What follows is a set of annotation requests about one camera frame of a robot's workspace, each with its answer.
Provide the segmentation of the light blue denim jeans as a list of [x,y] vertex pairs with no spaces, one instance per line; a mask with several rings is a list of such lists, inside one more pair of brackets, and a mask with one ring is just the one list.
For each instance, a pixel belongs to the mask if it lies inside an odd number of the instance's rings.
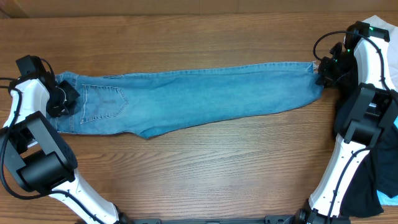
[[271,62],[238,67],[57,75],[78,92],[69,115],[51,118],[68,134],[133,133],[144,139],[228,119],[280,113],[318,100],[312,62]]

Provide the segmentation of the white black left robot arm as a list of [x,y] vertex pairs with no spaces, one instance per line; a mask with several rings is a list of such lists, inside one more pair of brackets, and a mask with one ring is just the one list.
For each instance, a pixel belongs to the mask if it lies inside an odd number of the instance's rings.
[[79,93],[56,81],[43,58],[26,55],[16,63],[21,75],[5,87],[12,105],[1,128],[1,171],[9,171],[27,195],[12,190],[2,175],[5,190],[21,200],[52,197],[85,223],[132,223],[82,177],[72,149],[46,118],[68,115]]

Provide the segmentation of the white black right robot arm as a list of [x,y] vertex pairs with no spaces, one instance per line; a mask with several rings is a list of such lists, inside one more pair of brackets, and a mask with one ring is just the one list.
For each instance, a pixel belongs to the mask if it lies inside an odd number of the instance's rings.
[[382,213],[379,192],[395,197],[397,92],[387,64],[389,31],[355,22],[329,57],[320,59],[317,84],[337,88],[335,148],[326,171],[295,215],[268,215],[266,223],[348,223]]

